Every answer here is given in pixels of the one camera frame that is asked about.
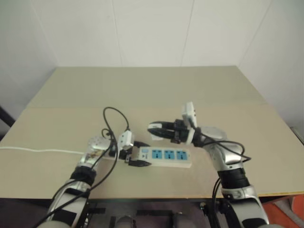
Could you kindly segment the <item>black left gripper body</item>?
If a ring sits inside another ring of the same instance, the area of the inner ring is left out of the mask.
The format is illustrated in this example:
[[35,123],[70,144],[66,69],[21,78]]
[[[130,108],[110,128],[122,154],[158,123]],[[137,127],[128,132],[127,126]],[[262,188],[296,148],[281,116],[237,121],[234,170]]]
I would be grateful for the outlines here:
[[124,161],[125,163],[128,163],[133,151],[133,147],[137,147],[137,141],[134,141],[131,145],[122,146],[119,150],[118,159]]

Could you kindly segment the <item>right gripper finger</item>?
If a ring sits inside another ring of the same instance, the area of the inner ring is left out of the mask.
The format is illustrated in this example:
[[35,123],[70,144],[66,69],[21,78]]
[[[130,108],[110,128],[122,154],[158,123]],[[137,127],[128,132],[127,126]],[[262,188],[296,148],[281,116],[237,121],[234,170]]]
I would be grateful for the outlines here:
[[151,136],[152,136],[152,140],[154,140],[154,141],[161,141],[164,139],[171,140],[174,138],[175,133],[174,132],[152,132]]
[[174,123],[172,123],[172,122],[156,121],[156,122],[153,122],[153,125],[155,126],[155,128],[162,128],[162,129],[167,129],[167,130],[175,129]]

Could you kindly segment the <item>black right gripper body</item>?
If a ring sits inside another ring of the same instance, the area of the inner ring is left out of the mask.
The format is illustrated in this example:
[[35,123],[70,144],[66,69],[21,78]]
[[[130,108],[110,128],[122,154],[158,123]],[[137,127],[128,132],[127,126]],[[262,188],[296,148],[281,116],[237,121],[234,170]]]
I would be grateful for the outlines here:
[[189,130],[187,125],[184,123],[183,120],[176,119],[173,122],[173,137],[171,139],[171,143],[185,143],[187,141]]

